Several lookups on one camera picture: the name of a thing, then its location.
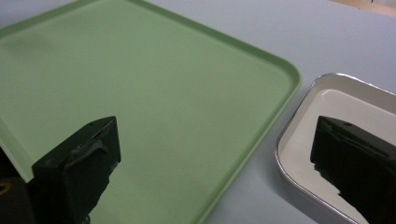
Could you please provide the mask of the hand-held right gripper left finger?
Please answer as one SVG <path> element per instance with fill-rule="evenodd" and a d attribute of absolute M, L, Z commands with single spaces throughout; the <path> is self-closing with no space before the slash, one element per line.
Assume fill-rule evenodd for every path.
<path fill-rule="evenodd" d="M 32 166 L 52 224 L 82 224 L 121 161 L 117 119 L 97 119 Z"/>

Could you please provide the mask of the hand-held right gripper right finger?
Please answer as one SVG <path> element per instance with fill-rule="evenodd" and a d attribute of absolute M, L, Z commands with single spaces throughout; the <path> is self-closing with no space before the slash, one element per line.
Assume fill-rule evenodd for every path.
<path fill-rule="evenodd" d="M 370 224 L 396 224 L 396 146 L 352 123 L 320 116 L 310 161 Z"/>

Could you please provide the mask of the green plastic tray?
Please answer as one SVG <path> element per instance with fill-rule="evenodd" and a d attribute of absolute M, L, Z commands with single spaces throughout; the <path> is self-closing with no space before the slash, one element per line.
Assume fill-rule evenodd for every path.
<path fill-rule="evenodd" d="M 84 0 L 0 30 L 0 147 L 21 176 L 85 124 L 121 161 L 92 224 L 205 221 L 301 85 L 286 60 L 142 0 Z"/>

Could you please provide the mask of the tan wooden board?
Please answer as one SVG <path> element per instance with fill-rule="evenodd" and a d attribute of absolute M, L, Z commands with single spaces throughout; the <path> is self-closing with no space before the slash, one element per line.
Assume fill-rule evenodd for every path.
<path fill-rule="evenodd" d="M 331 1 L 396 18 L 396 0 L 331 0 Z"/>

